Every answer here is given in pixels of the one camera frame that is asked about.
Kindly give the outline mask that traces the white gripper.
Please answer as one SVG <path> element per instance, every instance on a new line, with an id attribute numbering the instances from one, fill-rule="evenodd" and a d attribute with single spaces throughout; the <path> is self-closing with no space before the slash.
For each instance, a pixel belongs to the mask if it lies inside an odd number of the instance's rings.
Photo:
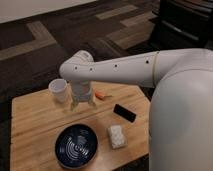
<path id="1" fill-rule="evenodd" d="M 74 82 L 71 84 L 71 95 L 74 99 L 70 109 L 73 111 L 78 106 L 78 101 L 88 101 L 89 106 L 96 108 L 96 103 L 91 99 L 92 88 L 90 82 Z"/>

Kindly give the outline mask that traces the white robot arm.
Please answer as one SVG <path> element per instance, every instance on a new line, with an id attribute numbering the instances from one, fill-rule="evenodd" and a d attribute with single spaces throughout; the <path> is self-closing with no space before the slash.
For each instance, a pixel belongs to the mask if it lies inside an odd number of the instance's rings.
<path id="1" fill-rule="evenodd" d="M 213 50 L 159 50 L 96 62 L 80 50 L 59 69 L 72 98 L 93 81 L 151 87 L 149 171 L 213 171 Z"/>

